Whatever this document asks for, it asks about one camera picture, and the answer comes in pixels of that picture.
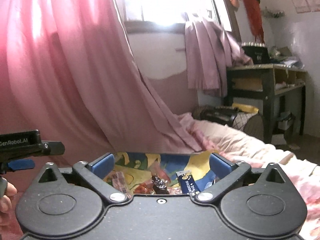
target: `metal rivet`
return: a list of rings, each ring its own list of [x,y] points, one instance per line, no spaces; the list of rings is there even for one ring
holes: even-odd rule
[[[213,199],[213,195],[209,192],[200,193],[198,195],[198,199],[200,201],[209,201],[209,200]]]
[[[112,193],[110,195],[110,199],[113,200],[113,201],[117,201],[117,202],[124,201],[125,200],[125,195],[122,194],[122,193]]]
[[[164,203],[166,203],[167,201],[166,201],[165,199],[161,198],[161,199],[158,199],[157,202],[158,202],[159,204],[164,204]]]

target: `wooden desk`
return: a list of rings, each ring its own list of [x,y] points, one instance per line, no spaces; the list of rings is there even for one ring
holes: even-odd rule
[[[224,104],[231,106],[233,98],[251,98],[263,100],[264,142],[271,143],[276,123],[274,117],[275,98],[280,97],[280,112],[285,111],[285,95],[292,90],[301,89],[301,124],[303,134],[306,110],[306,71],[283,67],[278,64],[241,66],[227,69],[228,95]],[[297,84],[276,90],[276,84],[286,82]]]

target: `floor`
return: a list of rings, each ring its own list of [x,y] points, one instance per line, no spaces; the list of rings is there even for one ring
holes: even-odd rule
[[[312,163],[320,165],[320,138],[307,134],[303,136],[297,135],[294,136],[291,140],[287,140],[287,143],[296,144],[300,147],[300,149],[292,150],[287,145],[280,145],[276,148],[291,151],[300,160],[307,159]]]

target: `red cloth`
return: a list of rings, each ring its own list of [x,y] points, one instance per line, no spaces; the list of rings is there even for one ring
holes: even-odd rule
[[[243,2],[247,11],[251,33],[255,37],[255,41],[257,41],[257,38],[259,38],[260,41],[264,43],[264,33],[262,28],[259,2],[257,0],[243,0]]]

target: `window frame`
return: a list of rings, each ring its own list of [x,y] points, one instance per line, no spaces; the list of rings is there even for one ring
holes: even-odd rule
[[[239,31],[238,22],[236,19],[236,14],[230,0],[223,0],[227,8],[227,14],[231,24],[231,34],[234,38],[241,42],[241,36]],[[216,9],[216,4],[213,0],[213,6]],[[128,34],[135,33],[175,33],[184,34],[185,33],[185,23],[175,23],[169,26],[159,25],[155,22],[149,21],[125,21],[124,26]]]

